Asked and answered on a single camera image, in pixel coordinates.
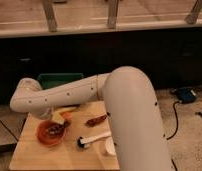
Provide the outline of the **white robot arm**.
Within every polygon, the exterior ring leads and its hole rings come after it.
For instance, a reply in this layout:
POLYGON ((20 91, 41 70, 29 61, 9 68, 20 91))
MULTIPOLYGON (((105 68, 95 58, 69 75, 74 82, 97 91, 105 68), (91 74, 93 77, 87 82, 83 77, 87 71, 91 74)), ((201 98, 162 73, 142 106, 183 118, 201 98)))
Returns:
POLYGON ((123 66, 54 88, 23 78, 10 100, 16 112, 39 119, 59 106, 103 101, 120 171, 172 171, 172 160, 155 90, 140 69, 123 66))

